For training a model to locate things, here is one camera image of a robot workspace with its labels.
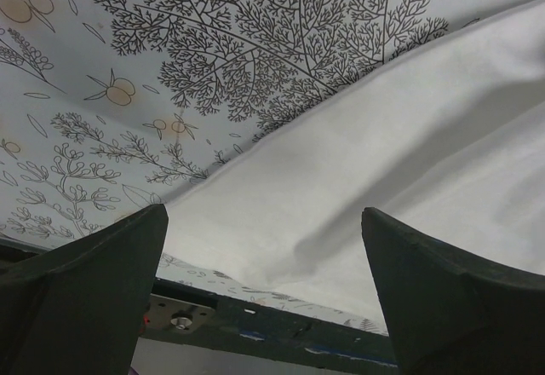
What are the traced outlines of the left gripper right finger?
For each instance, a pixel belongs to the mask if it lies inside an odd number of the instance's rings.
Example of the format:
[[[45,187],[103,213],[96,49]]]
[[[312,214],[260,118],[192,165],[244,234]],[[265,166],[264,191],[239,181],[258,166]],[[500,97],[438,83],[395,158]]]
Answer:
[[[427,236],[375,208],[362,238],[403,374],[542,374],[544,278]]]

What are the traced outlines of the white daisy print t-shirt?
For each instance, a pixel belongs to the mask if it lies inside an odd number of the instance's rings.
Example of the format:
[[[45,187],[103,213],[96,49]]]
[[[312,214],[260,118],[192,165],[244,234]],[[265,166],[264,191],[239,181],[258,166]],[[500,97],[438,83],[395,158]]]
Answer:
[[[163,249],[384,329],[367,207],[543,272],[543,0],[414,49],[265,137],[167,204]]]

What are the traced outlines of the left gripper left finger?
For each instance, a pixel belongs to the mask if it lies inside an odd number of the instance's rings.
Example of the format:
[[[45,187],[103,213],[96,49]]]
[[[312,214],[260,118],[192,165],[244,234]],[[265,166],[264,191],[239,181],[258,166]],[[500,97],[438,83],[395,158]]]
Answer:
[[[1,270],[3,374],[127,374],[168,227],[164,205]]]

